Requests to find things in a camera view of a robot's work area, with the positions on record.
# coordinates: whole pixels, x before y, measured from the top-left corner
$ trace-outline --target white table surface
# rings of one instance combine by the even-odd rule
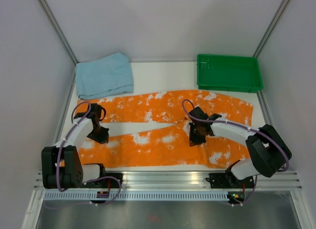
[[[134,76],[134,93],[119,96],[134,96],[145,93],[197,89],[197,64],[196,62],[157,62],[157,63],[131,63]],[[253,105],[252,125],[263,126],[265,124],[260,104],[255,93],[212,91],[242,99]],[[76,87],[67,111],[62,136],[65,136],[71,127],[71,113],[77,105],[78,96]],[[110,136],[131,134],[164,128],[173,124],[168,123],[101,123],[109,128]],[[120,167],[108,168],[107,170],[118,171],[200,171],[210,170],[204,165],[177,165],[177,166],[151,166],[151,167]]]

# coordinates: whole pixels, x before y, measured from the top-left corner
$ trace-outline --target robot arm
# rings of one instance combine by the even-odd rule
[[[284,155],[263,135],[268,136],[281,147],[287,159],[292,157],[291,151],[271,125],[265,124],[261,128],[242,125],[227,120],[219,114],[208,116],[200,107],[190,111],[189,117],[193,122],[190,123],[191,146],[205,143],[205,136],[210,135],[231,139],[248,148],[250,158],[237,161],[226,170],[226,179],[232,184],[259,174],[271,177],[285,164]]]
[[[102,111],[106,110],[98,104],[91,104],[91,110],[82,119],[85,113],[78,113],[74,117],[71,131],[52,147],[45,147],[41,153],[43,185],[46,189],[57,188],[57,156],[62,145],[61,159],[64,166],[59,167],[59,182],[61,188],[79,188],[83,182],[97,179],[102,176],[104,167],[98,163],[81,165],[78,150],[86,137],[100,143],[109,140],[108,128],[100,126]]]

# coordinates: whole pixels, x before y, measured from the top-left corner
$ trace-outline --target cable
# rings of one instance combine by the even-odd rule
[[[62,141],[62,143],[60,144],[59,150],[58,150],[58,156],[57,156],[57,167],[56,167],[56,184],[57,184],[57,188],[60,192],[64,192],[66,191],[66,189],[62,189],[60,186],[60,182],[59,182],[59,167],[60,167],[60,158],[61,158],[61,153],[63,150],[63,147],[65,145],[65,143],[67,142],[69,136],[71,135],[71,133],[73,132],[73,130],[83,121],[83,119],[89,114],[90,110],[91,110],[91,104],[89,102],[81,102],[80,104],[76,105],[76,107],[74,108],[72,114],[71,114],[71,119],[72,122],[74,122],[73,120],[73,116],[74,113],[76,111],[76,109],[81,106],[84,103],[88,103],[88,110],[87,112],[83,115],[83,117],[80,118],[80,120],[78,120],[77,124],[73,125],[72,128],[68,131],[68,133],[66,134],[66,137],[64,138],[64,140]]]
[[[103,120],[104,120],[104,118],[105,118],[105,115],[107,114],[107,111],[105,110],[105,108],[104,108],[104,107],[101,107],[101,109],[103,110],[104,115],[103,115],[103,118],[102,118],[102,119],[100,119],[100,121],[103,121]]]
[[[246,185],[245,185],[245,183],[242,183],[242,187],[243,187],[243,190],[242,190],[241,194],[243,194],[243,193],[246,194],[246,193],[245,193],[245,190],[246,190]]]
[[[67,207],[71,207],[71,206],[78,206],[78,205],[88,205],[88,204],[94,204],[95,206],[98,206],[98,205],[107,205],[107,204],[110,204],[112,203],[115,199],[117,199],[117,197],[119,196],[120,192],[121,192],[121,189],[122,189],[122,185],[120,183],[120,181],[113,177],[113,176],[104,176],[104,177],[100,177],[98,179],[95,179],[95,180],[90,180],[90,181],[87,181],[88,183],[91,183],[91,182],[96,182],[96,181],[100,181],[100,180],[105,180],[105,179],[112,179],[112,180],[115,180],[117,183],[118,183],[118,192],[117,194],[115,195],[115,197],[109,201],[106,201],[104,203],[92,203],[91,201],[90,202],[79,202],[79,203],[73,203],[73,204],[68,204],[68,205],[65,205],[65,206],[61,206],[61,207],[50,207],[50,206],[47,206],[45,204],[45,201],[43,201],[43,206],[47,209],[50,209],[50,210],[57,210],[57,209],[63,209],[63,208],[67,208]]]
[[[110,182],[110,179],[108,179],[108,193],[111,191],[111,182]]]
[[[239,201],[238,199],[236,199],[234,197],[232,199],[235,200],[236,202],[238,202],[239,204],[243,203],[242,201]]]
[[[255,176],[255,183],[253,185],[252,191],[250,193],[250,195],[248,196],[248,198],[246,198],[246,194],[245,194],[245,199],[243,202],[239,201],[238,199],[233,198],[234,200],[236,200],[237,202],[239,202],[239,204],[234,204],[234,206],[242,206],[244,205],[246,202],[248,202],[248,200],[252,197],[253,193],[255,192],[255,189],[257,187],[257,181],[258,181],[258,176]]]
[[[234,126],[240,127],[240,128],[242,128],[242,129],[245,129],[245,130],[248,130],[248,131],[251,131],[251,132],[254,132],[254,133],[257,133],[257,134],[263,136],[264,138],[266,138],[269,142],[271,142],[271,143],[280,151],[280,153],[282,154],[282,156],[283,156],[283,158],[284,158],[284,160],[285,160],[286,166],[285,166],[284,169],[279,170],[279,172],[284,172],[284,171],[287,171],[287,170],[289,169],[289,166],[290,166],[290,165],[289,165],[289,161],[288,161],[288,158],[287,158],[286,153],[285,153],[285,152],[283,151],[283,149],[282,149],[272,138],[270,138],[268,135],[266,135],[266,134],[260,132],[259,130],[252,129],[252,128],[250,128],[250,127],[246,127],[246,126],[244,126],[244,125],[242,125],[242,124],[238,124],[238,123],[231,122],[231,121],[210,120],[210,119],[199,119],[199,118],[195,118],[194,116],[192,116],[191,114],[189,114],[189,112],[188,112],[187,109],[185,108],[185,106],[184,106],[184,103],[185,103],[185,102],[189,102],[189,103],[192,105],[193,108],[194,108],[194,105],[193,105],[193,103],[192,103],[190,100],[188,100],[188,99],[184,99],[184,100],[182,101],[182,108],[183,108],[184,112],[185,112],[191,119],[194,119],[194,120],[200,121],[200,122],[205,122],[205,123],[223,123],[223,124],[230,124],[230,125],[234,125]]]

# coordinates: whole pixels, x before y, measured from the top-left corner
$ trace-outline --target black bracket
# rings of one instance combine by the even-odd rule
[[[226,179],[226,173],[210,173],[205,180],[211,184],[212,189],[243,189],[243,183],[246,189],[254,187],[252,176],[236,180],[233,185]]]
[[[85,113],[86,112],[77,113],[74,119],[83,117]],[[91,110],[86,116],[86,118],[91,119],[93,125],[93,130],[91,131],[91,133],[88,134],[87,137],[100,144],[109,142],[109,129],[104,128],[100,125],[100,121],[105,118],[106,113],[107,111],[105,110],[105,108],[96,103],[91,103]]]
[[[208,116],[200,107],[195,107],[193,110],[189,112],[195,118],[203,119],[203,120],[216,120],[217,118],[222,117],[220,114],[212,114]],[[202,143],[206,143],[206,135],[214,136],[211,125],[212,123],[205,123],[202,121],[197,121],[195,119],[191,119],[193,123],[189,123],[190,125],[190,147],[195,145],[200,145]]]

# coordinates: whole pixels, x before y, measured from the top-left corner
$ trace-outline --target green plastic tray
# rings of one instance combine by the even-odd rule
[[[257,58],[197,55],[199,89],[257,92],[263,89]]]

